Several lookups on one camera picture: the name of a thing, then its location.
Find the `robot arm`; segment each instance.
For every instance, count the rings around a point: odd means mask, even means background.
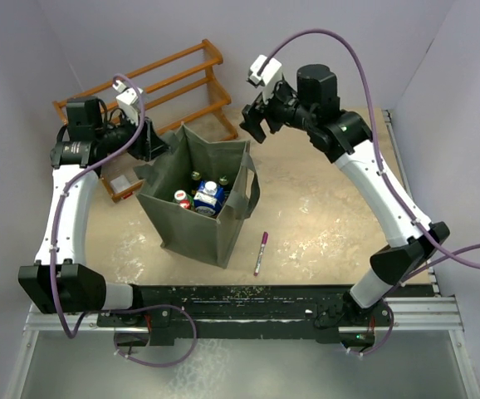
[[[120,123],[115,125],[100,111],[102,101],[80,97],[67,102],[68,125],[57,135],[51,151],[53,195],[46,233],[32,266],[22,266],[18,280],[43,313],[54,313],[48,265],[51,261],[51,232],[56,208],[66,183],[86,167],[118,150],[134,135],[139,121],[135,91],[121,82],[113,87],[121,109]],[[65,130],[69,140],[64,141]],[[168,149],[154,132],[150,120],[128,152],[140,160],[152,160]],[[85,236],[91,199],[100,175],[99,168],[83,175],[67,192],[57,231],[56,271],[61,306],[65,312],[129,308],[134,302],[133,287],[107,283],[104,277],[86,267]]]
[[[340,108],[336,75],[327,66],[303,66],[297,71],[295,91],[284,80],[282,65],[275,59],[270,60],[261,76],[257,74],[265,60],[260,56],[250,68],[248,81],[255,87],[262,86],[262,93],[244,107],[241,127],[259,143],[266,138],[260,126],[262,120],[267,122],[271,133],[283,125],[306,131],[314,147],[353,182],[384,231],[388,245],[371,257],[371,269],[346,294],[350,310],[363,312],[380,301],[407,273],[429,259],[433,247],[382,180],[370,128],[358,114]],[[429,226],[431,235],[442,243],[449,235],[445,223],[433,224],[386,164],[384,170],[421,223]]]

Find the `bag handle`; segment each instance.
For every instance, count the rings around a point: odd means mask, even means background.
[[[251,217],[251,214],[257,207],[260,200],[260,185],[258,184],[258,174],[255,164],[248,152],[243,153],[241,167],[253,172],[253,181],[251,183],[251,196],[248,198],[237,191],[232,191],[225,206],[233,208],[236,219],[244,220]]]

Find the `white wall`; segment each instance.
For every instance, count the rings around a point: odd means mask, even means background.
[[[394,129],[419,205],[452,230],[446,246],[480,242],[480,2],[458,0],[394,111]],[[468,255],[480,261],[480,251]],[[480,271],[436,268],[455,293],[480,378]]]
[[[18,267],[32,263],[50,204],[51,101],[78,90],[38,4],[0,0],[0,397],[29,304]]]
[[[377,106],[392,108],[423,59],[453,0],[39,0],[84,87],[208,38],[222,52],[217,75],[236,105],[254,99],[247,69],[290,34],[326,27],[363,60]],[[306,63],[340,78],[347,106],[365,104],[352,60],[332,39],[299,39],[278,57],[295,83]]]

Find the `white label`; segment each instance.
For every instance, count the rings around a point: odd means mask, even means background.
[[[199,206],[198,208],[196,208],[196,212],[198,212],[199,214],[204,214],[205,216],[212,216],[216,213],[214,209],[209,208],[208,206]]]
[[[193,200],[194,201],[199,200],[201,202],[204,202],[204,203],[212,205],[212,206],[216,205],[216,202],[218,201],[217,199],[212,197],[212,195],[206,195],[206,194],[202,193],[201,191],[196,193],[196,195],[193,197]]]

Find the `purple marker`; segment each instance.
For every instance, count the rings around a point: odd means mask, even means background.
[[[260,253],[258,254],[257,266],[255,266],[255,273],[253,273],[254,276],[258,276],[258,272],[260,272],[260,264],[262,262],[262,256],[264,255],[264,249],[266,248],[266,243],[267,243],[267,232],[264,232],[264,234],[262,235],[262,242],[260,243]]]

